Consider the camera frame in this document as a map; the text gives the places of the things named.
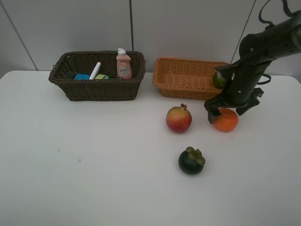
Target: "dark brown wicker basket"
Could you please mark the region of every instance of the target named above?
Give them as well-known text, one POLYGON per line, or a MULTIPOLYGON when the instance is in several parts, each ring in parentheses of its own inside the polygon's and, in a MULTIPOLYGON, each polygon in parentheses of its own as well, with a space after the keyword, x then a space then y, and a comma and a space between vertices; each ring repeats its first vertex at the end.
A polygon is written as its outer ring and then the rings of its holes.
POLYGON ((50 73, 49 81, 59 86, 71 101, 122 101, 136 98, 145 74, 145 60, 140 52, 129 51, 132 78, 117 77, 117 51, 70 52, 61 56, 50 73), (96 63, 99 74, 116 77, 108 80, 73 80, 78 73, 91 74, 96 63))

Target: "orange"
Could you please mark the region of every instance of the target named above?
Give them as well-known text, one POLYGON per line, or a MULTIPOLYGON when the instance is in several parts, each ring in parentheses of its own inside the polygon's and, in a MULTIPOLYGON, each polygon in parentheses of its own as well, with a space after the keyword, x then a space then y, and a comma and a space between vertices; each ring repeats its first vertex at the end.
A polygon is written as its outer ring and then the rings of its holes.
POLYGON ((233 130, 238 124, 238 116, 237 114, 228 109, 228 108, 221 108, 220 109, 221 116, 219 116, 213 126, 220 131, 229 132, 233 130))

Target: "pomegranate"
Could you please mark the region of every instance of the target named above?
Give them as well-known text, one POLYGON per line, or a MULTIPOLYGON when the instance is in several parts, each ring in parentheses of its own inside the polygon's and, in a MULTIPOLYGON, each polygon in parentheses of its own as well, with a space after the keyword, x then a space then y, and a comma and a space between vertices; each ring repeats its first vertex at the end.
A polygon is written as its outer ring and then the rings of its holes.
POLYGON ((167 126, 176 133, 185 132, 189 128, 191 121, 192 116, 185 104, 181 104, 181 107, 171 108, 166 116, 167 126))

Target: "wicker basket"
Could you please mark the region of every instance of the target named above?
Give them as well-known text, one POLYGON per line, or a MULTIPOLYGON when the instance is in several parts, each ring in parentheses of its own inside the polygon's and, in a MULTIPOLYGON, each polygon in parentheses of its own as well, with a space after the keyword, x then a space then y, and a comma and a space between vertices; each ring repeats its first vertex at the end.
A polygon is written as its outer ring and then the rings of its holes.
POLYGON ((227 64, 161 57, 155 63, 153 82, 166 97, 208 100, 221 92, 212 82, 215 67, 227 64))
POLYGON ((50 73, 49 81, 59 86, 71 101, 121 101, 136 98, 145 74, 142 53, 127 52, 131 57, 132 78, 117 77, 117 51, 71 52, 61 56, 50 73), (91 74, 96 63, 99 74, 114 76, 108 80, 73 80, 78 73, 91 74))

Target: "bottle label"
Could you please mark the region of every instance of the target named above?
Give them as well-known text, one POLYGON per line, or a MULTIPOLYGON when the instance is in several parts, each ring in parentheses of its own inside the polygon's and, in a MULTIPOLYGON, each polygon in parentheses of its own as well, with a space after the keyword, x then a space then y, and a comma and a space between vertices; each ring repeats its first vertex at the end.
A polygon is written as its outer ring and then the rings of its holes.
POLYGON ((129 75, 130 75, 130 70, 127 67, 125 67, 125 66, 119 67, 119 76, 121 78, 127 77, 129 75))

